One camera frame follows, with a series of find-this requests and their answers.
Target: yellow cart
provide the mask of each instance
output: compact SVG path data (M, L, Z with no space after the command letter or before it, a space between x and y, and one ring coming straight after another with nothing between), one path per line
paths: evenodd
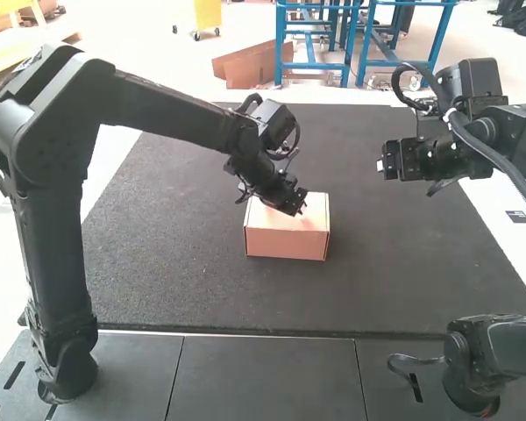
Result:
M173 33L178 32L178 26L190 32L195 41L201 39L201 32L213 29L220 35L222 26L222 4L220 0L173 0L172 14L176 16Z

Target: metal plate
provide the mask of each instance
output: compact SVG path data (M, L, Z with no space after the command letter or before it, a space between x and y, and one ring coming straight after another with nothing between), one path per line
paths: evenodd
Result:
M182 342L181 336L100 334L93 389L52 407L37 396L35 355L24 331L0 365L0 421L163 421ZM16 367L21 371L12 377Z
M444 365L405 367L415 373L423 403L416 400L413 389L387 369L391 353L405 353L420 358L442 355L442 342L357 340L360 374L364 390L368 421L470 421L448 399L442 386ZM526 421L526 380L507 386L501 397L501 410L492 421Z
M168 421L364 421L350 339L187 337Z

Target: bolt hole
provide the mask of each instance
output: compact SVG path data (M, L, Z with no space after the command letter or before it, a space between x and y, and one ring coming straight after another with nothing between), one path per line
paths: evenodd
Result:
M25 365L25 361L20 361L13 369L13 371L11 372L11 375L10 377L8 377L8 380L6 381L6 383L4 384L4 390L10 390L11 387L14 385L14 383L16 382L19 374L21 373L21 370L24 368L24 365Z
M58 405L51 405L51 409L47 412L45 421L51 421L53 419L53 415L56 412Z
M423 393L421 393L421 387L419 386L419 381L416 374L410 373L409 379L411 380L411 386L413 387L413 395L415 395L415 400L418 403L423 403Z

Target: wooden pallet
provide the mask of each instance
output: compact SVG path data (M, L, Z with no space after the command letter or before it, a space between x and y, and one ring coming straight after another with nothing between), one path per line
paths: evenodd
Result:
M82 39L68 16L58 17L47 26L11 28L0 32L0 72L35 54L47 42L74 43Z
M21 28L17 10L31 7L37 26ZM9 14L11 29L0 32L0 72L35 54L47 42L76 42L82 36L67 16L47 24L38 0L0 0L0 16Z

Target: black platform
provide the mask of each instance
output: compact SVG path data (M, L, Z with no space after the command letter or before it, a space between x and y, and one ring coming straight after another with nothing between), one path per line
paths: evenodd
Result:
M103 333L93 352L101 368L96 386L72 403L51 406L37 396L35 355L23 332L0 365L0 420L473 419L446 398L442 367L416 371L424 403L387 370L390 353L432 357L440 348L427 341ZM513 419L526 421L526 382L508 387L501 412L492 418Z
M524 284L457 184L428 198L426 182L376 173L382 143L414 135L409 110L291 109L302 126L292 171L331 198L327 261L246 258L225 157L143 134L83 224L103 327L351 337L526 314Z

